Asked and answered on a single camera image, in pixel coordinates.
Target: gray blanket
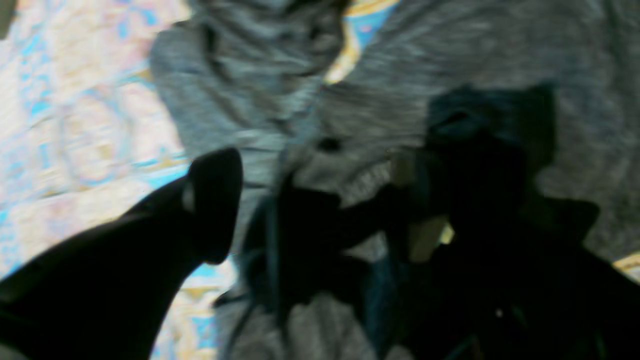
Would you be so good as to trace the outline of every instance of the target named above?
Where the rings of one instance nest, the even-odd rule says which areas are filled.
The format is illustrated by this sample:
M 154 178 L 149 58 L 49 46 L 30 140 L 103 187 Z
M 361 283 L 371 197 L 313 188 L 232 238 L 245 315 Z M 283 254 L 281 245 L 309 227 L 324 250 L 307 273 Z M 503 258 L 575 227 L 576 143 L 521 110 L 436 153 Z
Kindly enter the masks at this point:
M 257 199 L 288 169 L 300 170 L 299 185 L 338 192 L 345 203 L 366 199 L 388 181 L 390 151 L 421 145 L 434 96 L 464 84 L 547 82 L 556 95 L 557 154 L 538 179 L 542 192 L 600 206 L 586 240 L 600 257 L 640 250 L 637 0 L 403 0 L 354 71 L 332 86 L 322 78 L 342 44 L 338 1 L 192 6 L 191 20 L 158 36 L 151 69 L 190 156 L 240 148 L 246 190 L 238 239 Z M 340 151 L 319 149 L 327 138 Z M 372 241 L 364 254 L 375 257 L 380 246 Z M 223 348 L 245 306 L 218 310 Z M 234 359 L 285 357 L 269 315 L 259 313 Z M 289 325 L 303 335 L 288 358 L 372 356 L 348 306 L 329 295 L 297 307 Z M 327 327 L 335 338 L 323 335 Z

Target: gray fabric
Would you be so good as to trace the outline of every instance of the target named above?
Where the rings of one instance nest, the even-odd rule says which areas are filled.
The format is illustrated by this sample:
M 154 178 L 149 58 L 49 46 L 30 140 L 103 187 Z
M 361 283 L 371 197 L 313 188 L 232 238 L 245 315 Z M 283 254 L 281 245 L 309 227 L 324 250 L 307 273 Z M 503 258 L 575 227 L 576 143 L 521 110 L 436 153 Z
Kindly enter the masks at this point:
M 599 256 L 640 250 L 637 0 L 403 0 L 354 71 L 321 94 L 341 45 L 340 7 L 288 3 L 195 1 L 194 18 L 162 32 L 152 49 L 156 85 L 188 154 L 228 145 L 243 153 L 248 188 L 237 238 L 257 198 L 288 168 L 301 166 L 302 186 L 357 202 L 388 179 L 389 151 L 421 145 L 430 98 L 467 83 L 508 90 L 551 82 L 558 151 L 538 179 L 543 193 L 600 206 L 586 242 Z M 324 137 L 342 150 L 317 150 Z M 369 253 L 380 247 L 370 242 Z M 218 310 L 223 348 L 245 306 Z M 234 359 L 372 356 L 353 316 L 328 295 L 296 311 L 290 333 L 303 335 L 290 353 L 269 315 L 254 314 L 236 346 L 247 355 Z M 323 338 L 327 327 L 345 334 L 340 343 Z M 262 347 L 271 350 L 255 350 Z

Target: crumpled fabric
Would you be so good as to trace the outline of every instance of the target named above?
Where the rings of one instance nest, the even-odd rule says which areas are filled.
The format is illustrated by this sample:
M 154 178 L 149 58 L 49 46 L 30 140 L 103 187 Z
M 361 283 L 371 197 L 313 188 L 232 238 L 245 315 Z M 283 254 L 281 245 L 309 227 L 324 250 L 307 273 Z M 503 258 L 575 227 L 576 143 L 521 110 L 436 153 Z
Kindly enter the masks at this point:
M 601 258 L 640 250 L 637 1 L 403 0 L 354 70 L 330 86 L 322 78 L 342 44 L 341 2 L 191 4 L 191 20 L 159 34 L 150 65 L 188 155 L 241 150 L 246 190 L 238 240 L 257 199 L 292 169 L 299 186 L 337 192 L 345 204 L 372 196 L 388 181 L 388 155 L 422 145 L 435 96 L 461 85 L 522 90 L 550 83 L 557 153 L 538 178 L 542 194 L 600 206 L 586 246 Z M 327 138 L 340 151 L 319 149 Z M 363 249 L 371 260 L 384 254 L 380 239 Z M 241 284 L 233 291 L 242 292 Z M 222 354 L 244 308 L 216 309 Z M 269 317 L 252 314 L 234 359 L 284 358 Z M 289 359 L 375 353 L 348 305 L 329 295 L 294 308 L 289 327 L 300 334 Z M 327 329 L 342 334 L 340 341 L 323 338 Z M 410 358 L 395 348 L 389 357 Z

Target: floor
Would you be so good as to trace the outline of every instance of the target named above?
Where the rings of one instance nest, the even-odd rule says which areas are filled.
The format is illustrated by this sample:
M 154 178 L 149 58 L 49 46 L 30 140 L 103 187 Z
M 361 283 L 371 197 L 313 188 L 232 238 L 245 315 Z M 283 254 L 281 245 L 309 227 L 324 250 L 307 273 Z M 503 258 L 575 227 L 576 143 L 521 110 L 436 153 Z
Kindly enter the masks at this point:
M 353 1 L 327 82 L 353 68 L 398 1 Z M 185 173 L 147 52 L 188 17 L 183 0 L 19 1 L 0 41 L 0 277 Z M 234 278 L 229 263 L 192 274 L 152 358 L 211 359 L 210 304 Z

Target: gray cloth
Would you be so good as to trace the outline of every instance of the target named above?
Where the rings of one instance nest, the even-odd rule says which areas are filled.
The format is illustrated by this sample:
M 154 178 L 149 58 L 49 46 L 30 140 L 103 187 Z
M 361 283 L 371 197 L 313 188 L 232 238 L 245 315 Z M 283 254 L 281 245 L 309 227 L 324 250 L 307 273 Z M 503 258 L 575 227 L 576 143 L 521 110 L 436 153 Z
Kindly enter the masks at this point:
M 637 0 L 403 0 L 354 71 L 320 94 L 341 45 L 341 6 L 291 0 L 193 6 L 191 20 L 158 36 L 151 69 L 190 156 L 240 148 L 247 188 L 237 238 L 276 175 L 294 167 L 301 186 L 339 192 L 346 202 L 370 197 L 388 179 L 388 153 L 422 144 L 436 95 L 464 84 L 521 90 L 551 82 L 557 154 L 538 179 L 542 192 L 600 206 L 586 245 L 604 259 L 640 250 Z M 342 150 L 318 150 L 323 138 L 338 139 Z M 380 241 L 369 245 L 370 255 L 380 253 Z M 245 307 L 218 310 L 223 349 Z M 294 312 L 290 333 L 303 335 L 288 353 L 270 315 L 256 312 L 234 359 L 372 356 L 346 306 L 329 295 Z M 329 328 L 340 338 L 324 338 Z

